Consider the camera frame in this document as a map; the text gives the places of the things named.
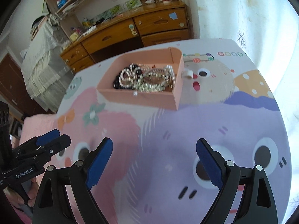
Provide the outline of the person's left hand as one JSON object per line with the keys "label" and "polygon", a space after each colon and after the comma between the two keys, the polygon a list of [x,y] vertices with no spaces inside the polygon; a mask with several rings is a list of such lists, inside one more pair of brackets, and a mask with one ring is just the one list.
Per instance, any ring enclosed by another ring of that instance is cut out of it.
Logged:
{"label": "person's left hand", "polygon": [[23,214],[32,218],[33,216],[33,207],[36,201],[36,196],[38,193],[39,185],[36,182],[36,179],[32,179],[28,185],[29,189],[27,191],[28,200],[25,202],[24,199],[16,193],[11,188],[5,188],[4,194],[10,204],[18,211],[21,211]]}

